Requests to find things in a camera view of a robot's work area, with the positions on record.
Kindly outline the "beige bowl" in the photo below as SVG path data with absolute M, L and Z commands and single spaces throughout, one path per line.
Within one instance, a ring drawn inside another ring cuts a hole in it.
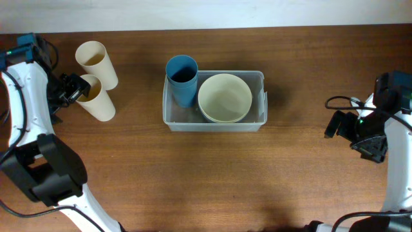
M 209 117 L 231 121 L 248 114 L 252 92 L 240 77 L 220 73 L 206 79 L 198 90 L 198 106 Z

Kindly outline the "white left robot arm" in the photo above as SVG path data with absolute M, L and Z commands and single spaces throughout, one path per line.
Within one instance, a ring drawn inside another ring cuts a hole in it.
M 88 41 L 75 53 L 84 75 L 54 69 L 59 53 L 52 43 L 29 33 L 1 52 L 1 79 L 8 94 L 11 132 L 1 154 L 1 171 L 32 201 L 49 213 L 64 213 L 82 231 L 121 231 L 88 187 L 80 156 L 53 130 L 56 113 L 73 103 L 106 122 L 116 113 L 108 91 L 118 78 L 103 44 Z

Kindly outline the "blue plastic cup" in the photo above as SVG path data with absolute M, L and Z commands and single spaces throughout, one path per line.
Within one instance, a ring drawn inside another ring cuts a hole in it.
M 188 55 L 177 55 L 167 62 L 165 72 L 177 105 L 192 107 L 197 93 L 197 62 Z

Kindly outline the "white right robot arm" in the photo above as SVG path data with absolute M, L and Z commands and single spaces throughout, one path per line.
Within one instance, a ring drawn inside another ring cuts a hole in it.
M 350 142 L 362 159 L 388 161 L 386 198 L 378 212 L 344 215 L 329 225 L 312 221 L 305 231 L 411 231 L 411 75 L 393 71 L 375 80 L 365 102 L 335 107 L 324 136 Z

